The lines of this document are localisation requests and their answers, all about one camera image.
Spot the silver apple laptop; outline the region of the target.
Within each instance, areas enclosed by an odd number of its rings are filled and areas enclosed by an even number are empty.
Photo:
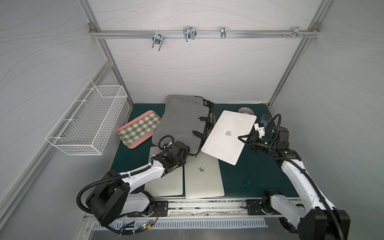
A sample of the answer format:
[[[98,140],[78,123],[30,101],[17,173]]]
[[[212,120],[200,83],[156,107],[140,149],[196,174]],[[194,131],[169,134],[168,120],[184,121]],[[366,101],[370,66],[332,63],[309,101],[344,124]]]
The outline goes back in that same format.
[[[202,152],[189,156],[185,164],[186,199],[216,198],[224,195],[219,160]]]
[[[235,166],[244,149],[240,136],[251,133],[257,116],[224,110],[206,139],[202,152]]]
[[[181,196],[184,192],[183,167],[175,169],[160,179],[146,183],[144,190],[155,198]]]

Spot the grey laptop sleeve bag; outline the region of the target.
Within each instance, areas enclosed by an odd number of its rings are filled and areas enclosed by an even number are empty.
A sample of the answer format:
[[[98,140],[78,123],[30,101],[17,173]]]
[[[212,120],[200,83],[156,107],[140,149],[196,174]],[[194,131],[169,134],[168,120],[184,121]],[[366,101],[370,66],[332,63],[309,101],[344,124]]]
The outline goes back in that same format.
[[[164,136],[170,135],[175,142],[180,141],[191,149],[189,155],[196,156],[216,123],[212,108],[198,107],[184,111],[165,110],[152,136],[152,143],[162,146]]]

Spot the grey zippered laptop bag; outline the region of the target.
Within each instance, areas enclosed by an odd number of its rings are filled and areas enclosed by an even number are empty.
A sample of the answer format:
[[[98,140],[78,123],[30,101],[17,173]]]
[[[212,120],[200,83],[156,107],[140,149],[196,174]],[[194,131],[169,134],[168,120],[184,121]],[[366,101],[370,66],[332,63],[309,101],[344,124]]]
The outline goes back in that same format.
[[[185,109],[199,108],[199,106],[205,106],[212,108],[214,103],[204,99],[200,96],[189,96],[189,95],[168,95],[166,97],[166,112],[176,111]]]

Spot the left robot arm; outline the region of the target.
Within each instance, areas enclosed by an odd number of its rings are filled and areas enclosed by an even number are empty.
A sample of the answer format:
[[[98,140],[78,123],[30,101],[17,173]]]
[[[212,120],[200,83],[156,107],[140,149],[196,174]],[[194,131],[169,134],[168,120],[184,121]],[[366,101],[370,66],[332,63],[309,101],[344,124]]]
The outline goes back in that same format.
[[[155,210],[155,198],[148,191],[132,192],[184,166],[189,152],[187,145],[176,141],[153,155],[148,164],[140,168],[123,173],[111,170],[78,193],[78,207],[94,215],[103,227],[131,213],[151,216]]]

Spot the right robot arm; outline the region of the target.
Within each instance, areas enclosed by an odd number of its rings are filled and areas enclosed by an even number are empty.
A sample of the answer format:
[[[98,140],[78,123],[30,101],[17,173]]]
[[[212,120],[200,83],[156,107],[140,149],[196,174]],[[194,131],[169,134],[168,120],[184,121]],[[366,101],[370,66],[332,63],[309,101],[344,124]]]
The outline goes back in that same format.
[[[265,191],[260,202],[266,215],[281,214],[281,225],[301,240],[346,240],[351,219],[329,201],[306,170],[299,154],[290,148],[289,131],[276,126],[271,140],[264,138],[264,128],[254,134],[239,136],[245,146],[268,154],[289,178],[301,203],[295,204],[280,191]]]

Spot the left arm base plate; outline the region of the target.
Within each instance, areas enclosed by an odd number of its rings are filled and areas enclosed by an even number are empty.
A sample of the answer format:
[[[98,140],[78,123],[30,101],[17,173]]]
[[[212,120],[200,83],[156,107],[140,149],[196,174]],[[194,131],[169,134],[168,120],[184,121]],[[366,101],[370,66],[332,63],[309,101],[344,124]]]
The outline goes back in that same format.
[[[143,212],[132,212],[127,214],[127,217],[166,217],[168,215],[168,201],[155,201],[150,203],[149,207]]]

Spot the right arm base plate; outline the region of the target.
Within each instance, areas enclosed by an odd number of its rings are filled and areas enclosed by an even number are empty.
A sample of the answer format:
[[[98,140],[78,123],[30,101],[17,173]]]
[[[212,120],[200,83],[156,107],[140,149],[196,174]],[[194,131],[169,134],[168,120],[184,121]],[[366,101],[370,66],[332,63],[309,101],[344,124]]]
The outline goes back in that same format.
[[[250,216],[269,216],[274,214],[274,212],[263,209],[262,200],[245,200],[242,202],[241,208],[245,209]]]

